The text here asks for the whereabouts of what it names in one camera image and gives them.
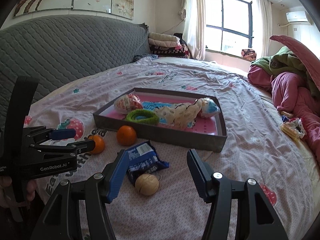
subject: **window sill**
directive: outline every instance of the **window sill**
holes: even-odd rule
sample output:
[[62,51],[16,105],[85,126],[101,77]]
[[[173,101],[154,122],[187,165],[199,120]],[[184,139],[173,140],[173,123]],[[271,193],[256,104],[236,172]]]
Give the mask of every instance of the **window sill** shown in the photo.
[[229,57],[235,57],[235,58],[239,58],[239,59],[242,59],[242,60],[251,62],[251,60],[247,60],[247,59],[245,59],[245,58],[243,58],[243,57],[236,56],[236,55],[232,55],[232,54],[225,53],[225,52],[222,52],[222,51],[216,51],[216,50],[211,50],[211,49],[205,49],[205,51],[207,51],[207,52],[213,52],[213,53],[219,53],[219,54],[221,54],[221,55],[225,55],[225,56],[229,56]]

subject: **cookie package barcode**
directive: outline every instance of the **cookie package barcode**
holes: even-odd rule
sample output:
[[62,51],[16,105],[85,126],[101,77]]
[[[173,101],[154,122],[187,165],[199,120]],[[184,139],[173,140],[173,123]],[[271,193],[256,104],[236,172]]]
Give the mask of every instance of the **cookie package barcode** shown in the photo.
[[150,147],[150,145],[148,145],[147,143],[144,143],[144,144],[137,147],[137,151],[141,156],[141,155],[144,155],[148,152],[153,151],[153,149]]

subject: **green hair tie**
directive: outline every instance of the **green hair tie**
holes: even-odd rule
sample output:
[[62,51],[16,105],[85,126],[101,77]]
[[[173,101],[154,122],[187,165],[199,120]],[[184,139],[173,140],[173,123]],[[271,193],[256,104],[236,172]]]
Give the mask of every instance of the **green hair tie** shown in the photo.
[[[145,118],[136,120],[138,116],[143,116]],[[157,125],[160,121],[160,118],[156,116],[154,112],[151,112],[149,110],[136,109],[130,112],[126,116],[125,120],[129,122]]]

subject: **wall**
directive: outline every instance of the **wall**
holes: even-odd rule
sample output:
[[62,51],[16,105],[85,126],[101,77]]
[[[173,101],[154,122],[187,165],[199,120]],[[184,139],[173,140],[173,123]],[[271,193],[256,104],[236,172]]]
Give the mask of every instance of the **wall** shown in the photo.
[[[282,19],[285,24],[288,23],[286,18],[287,12],[306,11],[302,6],[294,7],[281,11]],[[285,28],[288,36],[295,38],[307,46],[318,58],[320,57],[320,32],[312,21],[312,25],[295,24]]]
[[12,18],[14,9],[11,11],[6,21],[2,25],[1,29],[7,28],[10,25],[16,24],[21,21],[28,19],[48,16],[48,15],[61,15],[61,14],[82,14],[82,15],[96,15],[103,17],[111,17],[114,19],[119,19],[123,21],[132,22],[135,24],[146,23],[149,26],[149,31],[155,31],[155,0],[134,0],[134,15],[133,20],[129,20],[120,16],[115,16],[112,14],[107,14],[103,12],[94,12],[94,11],[81,11],[81,10],[71,10],[71,9],[57,9],[57,10],[46,10],[33,12],[25,15],[21,15],[15,18]]
[[156,0],[156,32],[170,35],[183,33],[184,21],[181,22],[179,11],[180,0]]
[[[275,4],[271,5],[272,10],[272,35],[287,35],[287,29],[286,28],[280,28],[278,24],[283,25],[287,24],[287,22],[284,22],[282,18],[282,11],[280,11]],[[283,45],[277,41],[270,41],[269,45],[269,51],[268,56],[272,56],[276,54]]]

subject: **stack of folded quilts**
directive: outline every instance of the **stack of folded quilts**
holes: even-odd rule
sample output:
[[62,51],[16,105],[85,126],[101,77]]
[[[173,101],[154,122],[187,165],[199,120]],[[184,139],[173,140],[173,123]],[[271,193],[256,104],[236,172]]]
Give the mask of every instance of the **stack of folded quilts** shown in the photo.
[[159,33],[149,33],[149,46],[152,54],[159,57],[190,58],[190,52],[185,44],[180,43],[180,38]]

